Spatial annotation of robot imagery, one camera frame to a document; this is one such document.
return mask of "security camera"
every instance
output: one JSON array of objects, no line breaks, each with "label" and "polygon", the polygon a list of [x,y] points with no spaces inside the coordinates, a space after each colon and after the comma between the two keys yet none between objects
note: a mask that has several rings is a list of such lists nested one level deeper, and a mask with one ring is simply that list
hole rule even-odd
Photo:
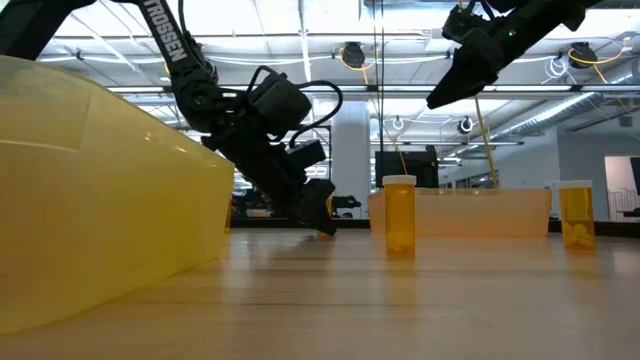
[{"label": "security camera", "polygon": [[465,116],[464,120],[458,123],[458,132],[462,135],[467,135],[471,130],[473,130],[473,121],[468,116]]}]

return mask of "table surface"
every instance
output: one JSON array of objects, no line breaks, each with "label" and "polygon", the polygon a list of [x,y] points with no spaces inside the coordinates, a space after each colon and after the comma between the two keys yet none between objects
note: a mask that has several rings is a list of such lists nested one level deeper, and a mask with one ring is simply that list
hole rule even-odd
[{"label": "table surface", "polygon": [[0,359],[638,359],[640,242],[233,230],[222,258],[54,325]]}]

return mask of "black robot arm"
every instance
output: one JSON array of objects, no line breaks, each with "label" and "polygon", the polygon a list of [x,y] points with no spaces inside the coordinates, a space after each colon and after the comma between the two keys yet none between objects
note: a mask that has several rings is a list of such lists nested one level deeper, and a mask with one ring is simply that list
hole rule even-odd
[{"label": "black robot arm", "polygon": [[[64,19],[93,2],[10,0],[0,13],[0,54],[35,60]],[[178,108],[193,129],[210,134],[202,137],[202,143],[232,161],[275,212],[322,232],[335,233],[325,205],[335,186],[330,180],[308,180],[305,172],[305,168],[325,159],[320,142],[286,149],[284,144],[272,144],[275,140],[268,135],[281,140],[288,131],[298,129],[298,135],[307,130],[300,123],[311,110],[311,103],[299,89],[308,84],[295,85],[285,74],[261,66],[246,91],[220,88],[214,68],[188,32],[181,31],[166,0],[116,2],[140,8],[165,59]],[[263,71],[267,76],[254,88]],[[342,93],[337,90],[339,108]]]},{"label": "black robot arm", "polygon": [[473,13],[475,0],[466,8],[456,5],[442,29],[442,35],[462,46],[453,55],[453,64],[427,98],[434,109],[478,94],[498,79],[498,73],[545,35],[564,24],[578,29],[586,9],[600,0],[486,0],[506,16],[485,20]]}]

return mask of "white column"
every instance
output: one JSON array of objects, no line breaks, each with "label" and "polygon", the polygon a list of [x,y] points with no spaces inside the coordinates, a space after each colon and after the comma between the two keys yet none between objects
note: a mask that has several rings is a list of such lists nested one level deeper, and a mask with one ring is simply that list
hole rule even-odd
[{"label": "white column", "polygon": [[[365,101],[345,101],[332,122],[333,161],[331,179],[335,196],[353,195],[368,218],[367,197],[371,187],[369,164],[369,111]],[[360,219],[360,209],[347,210]]]}]

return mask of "white cap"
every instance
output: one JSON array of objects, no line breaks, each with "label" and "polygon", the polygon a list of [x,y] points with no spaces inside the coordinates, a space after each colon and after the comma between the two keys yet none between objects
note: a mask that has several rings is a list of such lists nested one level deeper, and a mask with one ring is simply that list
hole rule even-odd
[{"label": "white cap", "polygon": [[410,184],[415,186],[416,177],[413,175],[387,175],[382,177],[382,186],[389,184]]},{"label": "white cap", "polygon": [[591,180],[558,181],[556,183],[557,189],[574,189],[574,188],[590,188],[590,187],[593,187]]}]

